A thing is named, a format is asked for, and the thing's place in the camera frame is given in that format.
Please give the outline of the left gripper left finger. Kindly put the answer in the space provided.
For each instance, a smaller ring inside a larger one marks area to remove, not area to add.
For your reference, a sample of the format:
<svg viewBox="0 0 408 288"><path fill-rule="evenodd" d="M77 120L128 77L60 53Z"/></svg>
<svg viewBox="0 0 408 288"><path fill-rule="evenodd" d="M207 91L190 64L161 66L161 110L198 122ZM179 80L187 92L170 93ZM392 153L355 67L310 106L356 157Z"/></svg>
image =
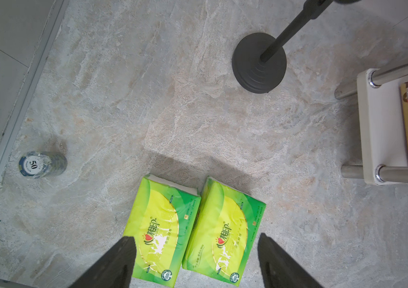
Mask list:
<svg viewBox="0 0 408 288"><path fill-rule="evenodd" d="M128 288L133 277L136 244L131 236L123 236L70 288Z"/></svg>

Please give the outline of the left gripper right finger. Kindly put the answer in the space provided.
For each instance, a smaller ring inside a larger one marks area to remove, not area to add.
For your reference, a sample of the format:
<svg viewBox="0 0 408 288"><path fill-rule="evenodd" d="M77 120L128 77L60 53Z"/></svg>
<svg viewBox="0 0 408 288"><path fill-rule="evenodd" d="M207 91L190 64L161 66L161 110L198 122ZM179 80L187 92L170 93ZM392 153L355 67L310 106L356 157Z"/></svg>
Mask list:
<svg viewBox="0 0 408 288"><path fill-rule="evenodd" d="M266 288L322 288L294 258L264 233L260 234L258 257Z"/></svg>

